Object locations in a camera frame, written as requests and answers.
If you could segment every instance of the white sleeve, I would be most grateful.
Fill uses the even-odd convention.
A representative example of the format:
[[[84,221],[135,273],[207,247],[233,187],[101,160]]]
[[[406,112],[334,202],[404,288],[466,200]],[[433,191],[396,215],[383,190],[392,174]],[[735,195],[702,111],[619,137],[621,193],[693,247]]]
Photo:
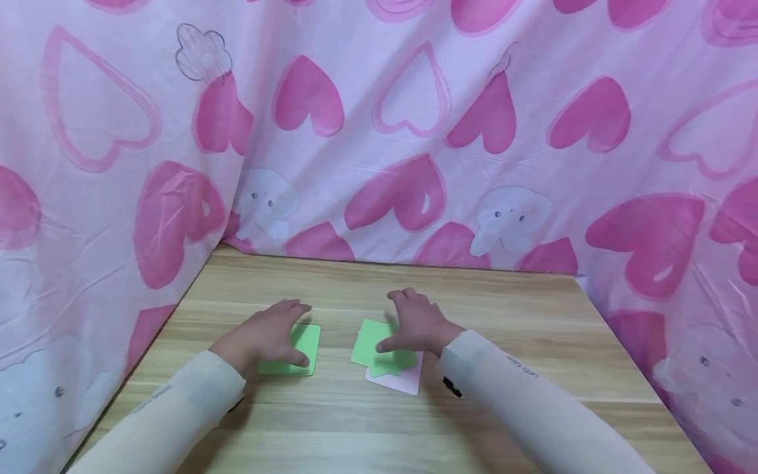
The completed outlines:
[[[69,474],[170,474],[242,400],[245,380],[205,351],[87,452]]]
[[[494,414],[552,474],[655,474],[634,448],[572,395],[474,331],[445,347],[443,374]]]

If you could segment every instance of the pink heart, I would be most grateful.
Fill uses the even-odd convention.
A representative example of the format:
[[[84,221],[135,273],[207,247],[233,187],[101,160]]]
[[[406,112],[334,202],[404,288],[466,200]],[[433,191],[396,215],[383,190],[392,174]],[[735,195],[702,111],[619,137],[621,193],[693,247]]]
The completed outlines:
[[[168,316],[174,311],[177,305],[170,304],[157,308],[143,309],[137,316],[137,322],[132,331],[132,337],[129,339],[129,350],[127,351],[127,366],[124,370],[124,376],[129,375],[139,362],[139,358],[147,352],[150,343],[168,320]]]
[[[21,250],[39,233],[42,210],[31,186],[21,176],[0,166],[0,249]]]
[[[669,394],[653,378],[653,367],[668,353],[666,317],[659,312],[627,309],[611,312],[605,320],[658,397],[668,405]]]
[[[144,138],[140,140],[113,140],[111,148],[98,158],[85,156],[71,141],[67,132],[67,125],[61,116],[60,101],[60,65],[63,45],[68,44],[73,47],[82,56],[92,62],[106,77],[114,82],[121,90],[124,91],[134,102],[145,112],[149,122],[149,130]],[[144,149],[152,145],[161,132],[161,116],[158,107],[143,90],[134,82],[127,79],[121,72],[116,71],[103,58],[87,48],[81,41],[76,39],[71,33],[67,32],[60,26],[56,26],[48,36],[45,50],[42,53],[42,66],[40,67],[40,80],[42,81],[42,102],[45,104],[48,119],[52,127],[52,132],[56,140],[61,145],[68,159],[83,171],[90,173],[102,173],[110,169],[118,160],[121,148]],[[97,119],[92,119],[92,124],[77,124],[77,127],[89,126],[92,129],[97,128]]]
[[[337,235],[329,222],[315,225],[289,239],[284,252],[299,259],[345,260],[353,262],[356,256],[350,245]]]
[[[457,268],[492,268],[490,254],[473,256],[468,249],[474,232],[463,224],[448,222],[424,242],[413,257],[413,265]]]
[[[663,138],[658,143],[658,156],[670,162],[696,162],[698,171],[700,171],[704,177],[711,180],[725,180],[739,174],[754,158],[758,157],[758,147],[756,147],[756,144],[758,143],[758,112],[755,112],[756,102],[754,100],[742,101],[739,98],[741,94],[746,92],[755,93],[754,89],[756,88],[758,88],[758,79],[748,80],[737,86],[730,87],[713,97],[709,97],[704,102],[687,111],[663,135]],[[740,146],[741,149],[735,149],[735,142],[737,140],[735,140],[734,135],[728,133],[733,127],[725,130],[724,133],[718,132],[720,128],[719,124],[724,121],[733,120],[735,116],[734,110],[722,111],[722,113],[719,113],[719,106],[727,101],[730,103],[739,101],[738,106],[743,110],[747,109],[748,115],[750,116],[750,118],[747,119],[749,122],[747,123],[747,136],[745,137],[745,140],[739,140],[740,142],[736,145]],[[713,129],[716,130],[713,140],[719,141],[719,148],[722,150],[722,152],[716,157],[716,161],[720,162],[720,164],[723,162],[729,162],[728,166],[721,171],[712,169],[708,165],[706,156],[703,153],[677,153],[671,150],[672,140],[676,138],[682,129],[689,125],[693,120],[702,120],[704,114],[709,114]],[[705,127],[698,123],[695,133],[700,133],[700,130],[703,128]]]
[[[337,87],[316,63],[297,55],[274,93],[274,123],[282,130],[295,130],[309,115],[314,133],[322,138],[332,137],[345,124]]]
[[[568,237],[536,246],[516,263],[516,269],[524,272],[579,273],[579,262]]]
[[[422,130],[416,127],[411,123],[411,121],[406,119],[403,119],[396,124],[388,124],[382,118],[382,107],[384,106],[384,101],[387,99],[387,96],[395,86],[400,86],[400,84],[398,84],[400,78],[403,76],[403,74],[405,74],[411,64],[415,62],[416,58],[422,54],[426,54],[432,77],[434,77],[434,86],[437,88],[437,103],[439,110],[437,121],[427,130]],[[431,47],[431,43],[427,41],[419,46],[408,58],[406,58],[392,79],[387,83],[387,87],[385,87],[385,89],[379,95],[379,99],[377,99],[376,105],[374,106],[374,126],[381,133],[395,133],[399,130],[402,130],[404,127],[407,127],[408,130],[410,130],[411,133],[417,137],[427,138],[431,137],[442,129],[442,126],[447,121],[449,115],[450,91],[447,89],[445,77],[442,75],[442,70],[440,69],[440,64],[437,62],[437,58],[434,56],[434,50]]]
[[[705,202],[696,196],[637,196],[590,225],[585,240],[598,249],[631,252],[625,276],[632,290],[653,300],[670,297],[687,269]]]
[[[221,239],[242,253],[256,253],[250,239],[242,240],[236,235],[239,229],[240,215],[236,212],[231,212],[229,214],[227,229],[224,231],[224,236]]]
[[[410,20],[433,3],[434,0],[366,0],[368,10],[386,23]]]
[[[630,123],[624,90],[611,77],[598,77],[558,113],[547,132],[547,142],[564,149],[586,136],[592,153],[606,153],[624,141]]]
[[[221,76],[203,91],[195,107],[195,144],[203,152],[222,153],[231,143],[238,155],[245,155],[252,123],[252,114],[237,96],[234,75]]]
[[[709,0],[700,29],[714,46],[739,47],[758,42],[758,0]]]
[[[394,210],[402,228],[420,231],[440,218],[445,201],[442,174],[425,153],[385,168],[364,184],[345,207],[345,223],[354,231]]]
[[[202,240],[226,217],[221,193],[203,173],[169,161],[153,168],[139,195],[132,236],[145,285],[169,285],[184,262],[185,238]]]
[[[732,189],[713,219],[710,238],[718,243],[742,243],[737,268],[745,283],[758,286],[758,178]]]
[[[116,15],[133,13],[150,2],[150,0],[84,0],[91,6]]]
[[[484,149],[492,155],[506,151],[516,136],[516,111],[505,72],[496,74],[447,134],[453,148],[471,145],[482,136]]]
[[[489,33],[520,0],[452,0],[450,14],[456,28],[465,35],[478,36]]]
[[[553,0],[553,5],[563,14],[576,13],[597,0]],[[611,23],[622,30],[633,30],[663,11],[669,0],[607,0]]]

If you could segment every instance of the wood grain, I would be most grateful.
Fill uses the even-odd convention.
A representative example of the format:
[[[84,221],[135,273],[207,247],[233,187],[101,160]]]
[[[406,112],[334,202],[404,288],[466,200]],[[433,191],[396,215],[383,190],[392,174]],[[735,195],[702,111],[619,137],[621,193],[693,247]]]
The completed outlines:
[[[224,332],[298,297],[321,326],[315,374],[249,387],[180,472],[536,472],[490,416],[442,386],[432,356],[418,397],[367,382],[365,367],[350,362],[361,321],[391,315],[384,295],[408,286],[574,394],[657,472],[710,472],[573,278],[244,256],[225,246],[83,450]]]

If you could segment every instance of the hand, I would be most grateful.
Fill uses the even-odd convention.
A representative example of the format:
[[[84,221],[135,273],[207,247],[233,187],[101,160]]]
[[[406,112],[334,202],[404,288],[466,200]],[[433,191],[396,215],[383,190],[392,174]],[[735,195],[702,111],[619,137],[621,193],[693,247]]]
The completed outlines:
[[[290,332],[310,310],[311,307],[300,304],[300,300],[281,300],[250,316],[222,336],[209,350],[227,361],[243,377],[257,369],[264,360],[283,360],[294,366],[307,367],[310,361],[290,343]]]
[[[426,350],[435,356],[453,342],[464,329],[450,322],[436,303],[413,288],[395,290],[387,298],[395,303],[400,328],[395,334],[377,344],[377,352],[393,350]]]

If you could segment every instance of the paper card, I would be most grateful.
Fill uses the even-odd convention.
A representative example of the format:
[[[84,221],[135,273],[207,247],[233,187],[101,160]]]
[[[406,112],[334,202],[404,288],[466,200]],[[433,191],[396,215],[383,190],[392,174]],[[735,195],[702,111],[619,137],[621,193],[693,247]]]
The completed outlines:
[[[400,375],[386,374],[378,377],[371,377],[371,369],[366,369],[366,380],[407,394],[418,395],[418,384],[421,380],[421,360],[423,356],[424,353],[417,352],[416,358],[418,359],[418,363],[410,369],[401,371]]]
[[[364,319],[358,332],[356,345],[352,349],[350,361],[367,366],[374,377],[384,374],[399,375],[400,371],[413,367],[417,362],[417,357],[409,350],[377,353],[376,345],[392,333],[392,326],[386,322]]]
[[[316,367],[318,338],[321,336],[321,326],[295,325],[290,333],[290,342],[297,350],[302,351],[311,361],[308,367],[298,367],[282,361],[266,361],[258,366],[260,375],[313,375]]]

